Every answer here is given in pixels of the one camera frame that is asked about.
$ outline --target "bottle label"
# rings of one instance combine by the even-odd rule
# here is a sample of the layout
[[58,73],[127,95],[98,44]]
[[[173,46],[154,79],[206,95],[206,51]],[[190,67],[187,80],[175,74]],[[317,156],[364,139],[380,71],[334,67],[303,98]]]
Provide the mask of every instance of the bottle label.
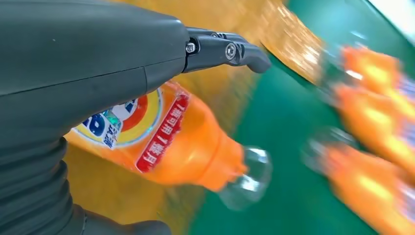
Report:
[[187,94],[181,93],[176,96],[166,116],[137,160],[136,167],[140,172],[151,171],[160,161],[166,148],[173,141],[174,135],[180,131],[183,113],[188,105]]
[[406,76],[401,76],[398,85],[399,92],[405,95],[409,100],[415,101],[415,82]]
[[161,119],[162,103],[163,97],[158,89],[95,114],[72,130],[88,142],[109,149],[129,146],[149,135]]
[[403,214],[410,219],[415,221],[415,189],[408,186],[407,184],[401,184]]
[[406,122],[403,126],[403,141],[406,141],[410,146],[415,146],[415,125]]
[[65,138],[130,171],[149,172],[180,132],[190,99],[178,83],[167,82],[154,92],[89,117]]

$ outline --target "screw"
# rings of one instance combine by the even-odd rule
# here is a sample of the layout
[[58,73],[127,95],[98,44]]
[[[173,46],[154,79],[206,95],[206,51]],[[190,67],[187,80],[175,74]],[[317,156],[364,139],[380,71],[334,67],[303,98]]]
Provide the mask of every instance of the screw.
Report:
[[235,57],[236,46],[233,43],[229,43],[225,48],[225,55],[228,60],[231,60]]
[[194,43],[187,43],[186,44],[186,52],[192,53],[196,50],[196,45]]

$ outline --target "orange bottle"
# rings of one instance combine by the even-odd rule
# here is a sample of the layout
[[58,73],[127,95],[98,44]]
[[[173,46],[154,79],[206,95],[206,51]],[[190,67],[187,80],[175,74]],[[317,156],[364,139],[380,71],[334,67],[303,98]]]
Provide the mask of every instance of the orange bottle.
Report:
[[218,192],[235,210],[258,201],[271,177],[265,151],[229,138],[206,104],[173,82],[90,117],[65,138],[150,181]]
[[306,159],[321,167],[341,201],[379,234],[415,234],[415,189],[399,168],[343,142],[316,141]]
[[398,165],[415,179],[411,124],[386,96],[339,85],[338,110],[346,128],[376,155]]
[[415,122],[415,83],[401,74],[398,59],[367,47],[345,47],[343,58],[353,84],[390,97],[397,110]]

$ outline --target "logo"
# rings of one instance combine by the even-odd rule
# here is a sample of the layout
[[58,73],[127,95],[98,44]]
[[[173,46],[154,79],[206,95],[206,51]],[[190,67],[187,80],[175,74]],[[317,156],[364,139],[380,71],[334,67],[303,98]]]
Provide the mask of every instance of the logo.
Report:
[[88,141],[110,149],[128,146],[147,137],[159,122],[163,107],[161,90],[95,114],[73,128]]

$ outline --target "dark gray robot arm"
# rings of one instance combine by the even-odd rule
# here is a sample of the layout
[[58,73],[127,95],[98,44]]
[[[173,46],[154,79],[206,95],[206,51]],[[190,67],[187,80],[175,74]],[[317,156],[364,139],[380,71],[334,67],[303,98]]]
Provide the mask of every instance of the dark gray robot arm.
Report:
[[270,66],[240,36],[99,0],[0,0],[0,32],[0,235],[169,234],[74,205],[62,136],[181,72]]

